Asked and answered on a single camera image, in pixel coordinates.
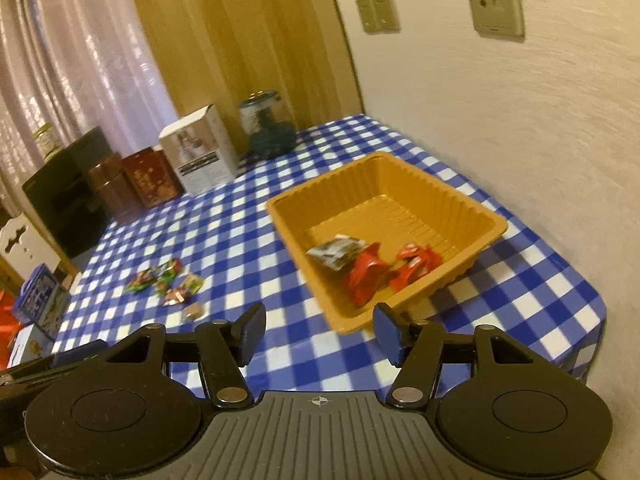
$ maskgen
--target light switch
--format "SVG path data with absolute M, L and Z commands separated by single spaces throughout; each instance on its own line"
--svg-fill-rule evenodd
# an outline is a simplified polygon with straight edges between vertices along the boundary
M 373 0 L 373 9 L 381 30 L 399 30 L 394 0 Z
M 524 36 L 520 0 L 469 0 L 474 28 L 506 36 Z
M 358 12 L 360 13 L 360 20 L 362 21 L 362 27 L 367 33 L 378 32 L 378 23 L 376 21 L 376 13 L 373 10 L 373 0 L 356 0 L 358 5 Z

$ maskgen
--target silver bolt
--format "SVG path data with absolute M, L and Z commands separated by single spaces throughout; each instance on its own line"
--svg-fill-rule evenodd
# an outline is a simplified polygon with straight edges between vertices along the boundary
M 237 388 L 235 386 L 231 386 L 229 388 L 222 388 L 216 393 L 216 396 L 222 400 L 222 402 L 242 402 L 245 400 L 249 394 L 246 392 L 244 388 Z
M 418 388 L 405 386 L 404 388 L 395 389 L 391 396 L 402 403 L 418 402 L 422 399 L 422 392 Z

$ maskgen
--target curtain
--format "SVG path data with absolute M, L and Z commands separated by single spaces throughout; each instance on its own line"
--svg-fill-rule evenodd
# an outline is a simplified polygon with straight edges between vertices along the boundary
M 0 0 L 0 198 L 43 164 L 32 134 L 53 124 L 68 146 L 100 126 L 122 156 L 177 119 L 133 0 Z
M 299 128 L 360 113 L 334 0 L 135 0 L 178 112 L 215 103 L 238 152 L 238 103 L 276 89 Z

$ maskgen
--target gray ribbed panel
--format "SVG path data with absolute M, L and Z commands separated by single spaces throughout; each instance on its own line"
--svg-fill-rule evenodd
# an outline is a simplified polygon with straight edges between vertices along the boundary
M 322 395 L 328 402 L 312 402 Z M 62 480 L 48 473 L 46 480 Z M 373 392 L 267 392 L 222 413 L 187 453 L 140 480 L 490 480 L 451 455 L 427 421 Z M 584 473 L 573 480 L 596 480 Z

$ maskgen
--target black round disc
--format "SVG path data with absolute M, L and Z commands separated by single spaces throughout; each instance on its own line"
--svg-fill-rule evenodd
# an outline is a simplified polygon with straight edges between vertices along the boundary
M 201 411 L 186 387 L 121 365 L 98 371 L 60 381 L 30 404 L 26 433 L 47 465 L 76 476 L 128 476 L 190 444 Z
M 612 421 L 604 402 L 567 376 L 478 376 L 438 405 L 436 423 L 461 455 L 496 474 L 561 476 L 593 466 Z

